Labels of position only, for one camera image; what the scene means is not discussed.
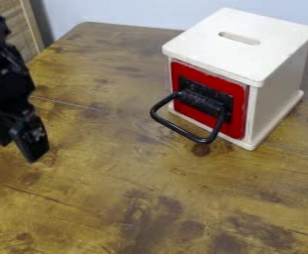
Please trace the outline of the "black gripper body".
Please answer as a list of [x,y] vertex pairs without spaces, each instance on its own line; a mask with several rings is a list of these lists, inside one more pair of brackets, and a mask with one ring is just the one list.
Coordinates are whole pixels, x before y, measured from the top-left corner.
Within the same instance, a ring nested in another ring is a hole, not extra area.
[[11,126],[36,115],[30,95],[35,84],[22,55],[14,46],[0,50],[0,117]]

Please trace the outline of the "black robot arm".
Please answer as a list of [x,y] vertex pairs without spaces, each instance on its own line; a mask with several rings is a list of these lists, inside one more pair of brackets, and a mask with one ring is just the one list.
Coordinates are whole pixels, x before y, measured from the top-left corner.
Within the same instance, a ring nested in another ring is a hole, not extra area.
[[0,145],[15,143],[35,163],[50,151],[47,129],[30,96],[36,89],[18,48],[7,42],[11,30],[0,16]]

